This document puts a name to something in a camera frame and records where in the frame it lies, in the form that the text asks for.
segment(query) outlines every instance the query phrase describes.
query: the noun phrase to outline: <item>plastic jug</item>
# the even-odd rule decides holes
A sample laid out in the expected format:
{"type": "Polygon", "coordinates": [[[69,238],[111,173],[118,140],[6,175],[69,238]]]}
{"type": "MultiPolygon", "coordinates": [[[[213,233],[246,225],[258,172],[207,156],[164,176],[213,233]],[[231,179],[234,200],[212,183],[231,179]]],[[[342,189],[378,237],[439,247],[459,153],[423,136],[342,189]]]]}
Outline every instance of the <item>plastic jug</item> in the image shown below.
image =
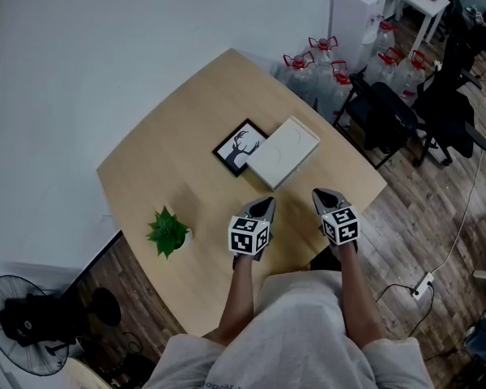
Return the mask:
{"type": "Polygon", "coordinates": [[[315,58],[315,65],[329,66],[333,60],[333,53],[331,50],[339,45],[336,38],[332,36],[329,39],[320,39],[319,41],[316,41],[312,37],[309,37],[308,42],[310,47],[309,51],[315,58]]]}
{"type": "Polygon", "coordinates": [[[364,81],[369,85],[376,82],[383,82],[390,86],[401,53],[395,48],[388,48],[385,53],[374,55],[364,73],[364,81]]]}
{"type": "Polygon", "coordinates": [[[376,53],[385,53],[389,48],[394,48],[394,32],[396,28],[389,22],[383,20],[380,22],[378,34],[373,46],[373,55],[376,53]]]}
{"type": "MultiPolygon", "coordinates": [[[[333,80],[328,82],[327,87],[322,88],[319,85],[318,90],[318,113],[320,113],[326,121],[331,125],[339,115],[344,102],[352,90],[352,84],[347,73],[346,62],[337,61],[331,63],[331,69],[335,72],[333,80]]],[[[343,118],[341,125],[347,126],[349,118],[343,118]]]]}
{"type": "Polygon", "coordinates": [[[333,96],[333,92],[339,86],[336,75],[343,71],[347,73],[347,65],[345,61],[334,61],[330,65],[324,65],[317,68],[318,82],[317,82],[317,110],[322,114],[323,107],[321,105],[327,105],[328,100],[333,96]]]}
{"type": "Polygon", "coordinates": [[[417,87],[423,82],[424,55],[418,50],[413,50],[411,60],[403,59],[394,71],[392,88],[405,104],[412,106],[418,97],[417,87]]]}
{"type": "Polygon", "coordinates": [[[317,86],[317,74],[315,71],[315,59],[311,52],[297,55],[293,59],[283,55],[286,69],[281,80],[287,88],[301,98],[310,107],[315,103],[315,90],[317,86]]]}

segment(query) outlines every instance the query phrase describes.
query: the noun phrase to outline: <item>green plant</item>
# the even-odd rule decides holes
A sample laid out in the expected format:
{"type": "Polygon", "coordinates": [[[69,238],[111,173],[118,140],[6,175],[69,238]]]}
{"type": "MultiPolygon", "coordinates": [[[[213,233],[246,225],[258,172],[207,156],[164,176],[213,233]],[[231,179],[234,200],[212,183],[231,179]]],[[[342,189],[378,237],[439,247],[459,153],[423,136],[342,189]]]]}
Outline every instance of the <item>green plant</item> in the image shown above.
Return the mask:
{"type": "Polygon", "coordinates": [[[183,245],[189,228],[177,220],[177,215],[171,216],[165,206],[162,213],[155,212],[155,217],[156,221],[149,224],[153,230],[147,239],[156,244],[158,255],[164,254],[167,259],[183,245]]]}

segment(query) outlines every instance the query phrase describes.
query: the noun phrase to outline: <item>wooden table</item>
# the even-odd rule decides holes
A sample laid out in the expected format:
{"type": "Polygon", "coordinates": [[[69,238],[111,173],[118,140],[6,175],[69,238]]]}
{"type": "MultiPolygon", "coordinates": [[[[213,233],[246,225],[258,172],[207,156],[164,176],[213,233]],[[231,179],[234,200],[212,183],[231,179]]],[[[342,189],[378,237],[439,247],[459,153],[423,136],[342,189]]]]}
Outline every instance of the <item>wooden table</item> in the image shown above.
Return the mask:
{"type": "Polygon", "coordinates": [[[147,115],[98,170],[115,220],[147,277],[180,324],[201,336],[218,326],[232,276],[230,217],[251,200],[277,199],[274,239],[254,264],[254,289],[270,274],[294,271],[327,240],[311,192],[342,192],[363,211],[386,185],[332,126],[277,80],[229,50],[147,115]],[[272,134],[294,115],[321,139],[318,150],[276,192],[249,169],[234,177],[211,153],[250,118],[272,134]],[[194,239],[166,260],[146,239],[155,211],[167,206],[194,239]]]}

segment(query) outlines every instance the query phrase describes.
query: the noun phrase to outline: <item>wooden floor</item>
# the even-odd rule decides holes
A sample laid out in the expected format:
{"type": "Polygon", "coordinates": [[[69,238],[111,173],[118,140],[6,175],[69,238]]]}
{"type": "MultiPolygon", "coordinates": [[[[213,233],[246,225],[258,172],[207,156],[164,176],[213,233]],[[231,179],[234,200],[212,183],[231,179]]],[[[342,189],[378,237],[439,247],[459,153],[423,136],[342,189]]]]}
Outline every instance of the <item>wooden floor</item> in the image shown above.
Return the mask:
{"type": "MultiPolygon", "coordinates": [[[[416,38],[418,27],[409,16],[398,24],[396,41],[404,54],[416,38]]],[[[443,54],[443,45],[436,39],[433,44],[421,48],[429,69],[432,61],[442,59],[443,54]]],[[[486,62],[477,62],[473,71],[481,73],[485,67],[486,62]]],[[[483,91],[467,86],[462,92],[475,108],[475,127],[484,133],[486,73],[482,79],[483,91]]],[[[449,167],[429,157],[422,167],[414,169],[412,159],[421,148],[421,141],[414,140],[379,170],[388,186],[363,214],[360,259],[375,295],[393,283],[415,286],[426,271],[438,266],[463,218],[480,150],[476,148],[470,160],[450,150],[454,162],[449,167]]],[[[475,280],[471,276],[474,269],[486,270],[486,152],[457,246],[449,262],[435,274],[433,309],[414,335],[424,358],[461,348],[465,330],[486,310],[486,281],[475,280]]],[[[124,238],[78,284],[81,298],[89,301],[93,289],[99,286],[110,289],[118,298],[122,323],[111,329],[92,324],[93,332],[104,336],[114,348],[87,342],[87,362],[97,370],[114,367],[123,358],[119,350],[127,353],[134,339],[122,334],[126,331],[139,337],[146,357],[158,361],[167,339],[182,329],[147,281],[124,238]]],[[[427,312],[430,301],[431,292],[416,303],[405,289],[388,290],[378,305],[392,337],[406,337],[427,312]]],[[[446,387],[467,360],[466,355],[458,353],[428,361],[436,387],[446,387]]]]}
{"type": "Polygon", "coordinates": [[[142,355],[157,363],[169,337],[184,332],[144,275],[124,237],[77,283],[79,299],[85,306],[99,287],[109,289],[119,301],[121,323],[108,327],[95,315],[89,316],[90,333],[81,341],[85,352],[82,360],[98,373],[115,369],[127,353],[140,349],[142,355]]]}

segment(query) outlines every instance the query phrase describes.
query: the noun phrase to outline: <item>electrical outlet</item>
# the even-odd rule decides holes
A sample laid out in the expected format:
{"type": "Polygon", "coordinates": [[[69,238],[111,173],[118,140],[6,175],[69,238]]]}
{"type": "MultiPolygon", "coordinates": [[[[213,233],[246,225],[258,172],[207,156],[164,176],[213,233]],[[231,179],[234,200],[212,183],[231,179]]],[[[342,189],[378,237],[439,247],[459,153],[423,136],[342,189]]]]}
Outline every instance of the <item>electrical outlet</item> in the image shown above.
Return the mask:
{"type": "Polygon", "coordinates": [[[429,287],[428,283],[431,284],[432,281],[434,281],[433,275],[430,272],[426,272],[423,279],[416,286],[415,292],[411,293],[414,299],[419,300],[420,298],[422,298],[423,295],[427,292],[427,289],[429,287]]]}

